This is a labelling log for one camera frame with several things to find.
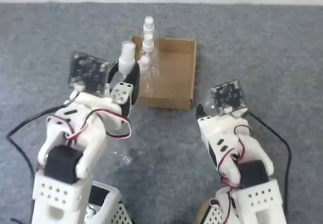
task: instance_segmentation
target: cardboard box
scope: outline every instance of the cardboard box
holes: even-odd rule
[[[140,57],[142,37],[130,38],[136,44],[136,60]],[[158,38],[156,41],[159,76],[151,79],[152,95],[139,90],[136,104],[174,109],[190,109],[193,100],[196,41]],[[145,82],[140,79],[140,88]]]

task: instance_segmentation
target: gray carpet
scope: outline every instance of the gray carpet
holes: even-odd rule
[[[200,204],[222,186],[195,108],[209,87],[237,78],[249,108],[291,144],[289,223],[322,223],[323,7],[91,3],[0,5],[0,222],[27,222],[31,198],[27,166],[6,132],[67,99],[73,50],[112,61],[148,14],[159,36],[198,42],[193,109],[134,107],[133,136],[111,143],[96,179],[121,190],[138,224],[193,223]],[[250,124],[283,191],[287,152],[259,123]],[[14,136],[34,164],[45,137],[45,119]],[[131,163],[120,165],[114,150]]]

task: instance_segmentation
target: black circuit board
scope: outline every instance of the black circuit board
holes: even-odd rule
[[[219,116],[246,107],[238,80],[215,86],[211,91]]]
[[[100,97],[104,96],[105,83],[109,73],[109,63],[105,60],[81,52],[73,52],[69,84],[83,85],[84,91]]]

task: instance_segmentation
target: robotic arm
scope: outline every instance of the robotic arm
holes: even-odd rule
[[[93,181],[93,170],[107,145],[107,137],[128,138],[128,115],[140,80],[138,64],[110,90],[118,63],[75,52],[70,83],[74,88],[66,107],[47,118],[47,138],[38,153],[32,224],[132,223],[120,192]],[[112,131],[128,125],[130,132]]]
[[[273,162],[252,137],[238,81],[212,89],[219,115],[196,110],[201,138],[228,185],[210,199],[199,223],[286,224]]]

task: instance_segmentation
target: white bottle cap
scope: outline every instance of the white bottle cap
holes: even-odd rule
[[[142,49],[145,52],[152,52],[154,48],[153,35],[147,33],[143,36]]]
[[[124,76],[129,74],[135,65],[136,44],[131,41],[122,43],[121,56],[119,57],[119,72]]]
[[[140,73],[146,73],[149,69],[150,64],[150,57],[147,55],[141,56],[140,60],[138,61],[140,67]]]
[[[153,17],[146,16],[145,17],[145,22],[143,24],[143,33],[144,34],[146,34],[146,33],[153,34],[154,30],[155,30],[155,25],[153,23]]]

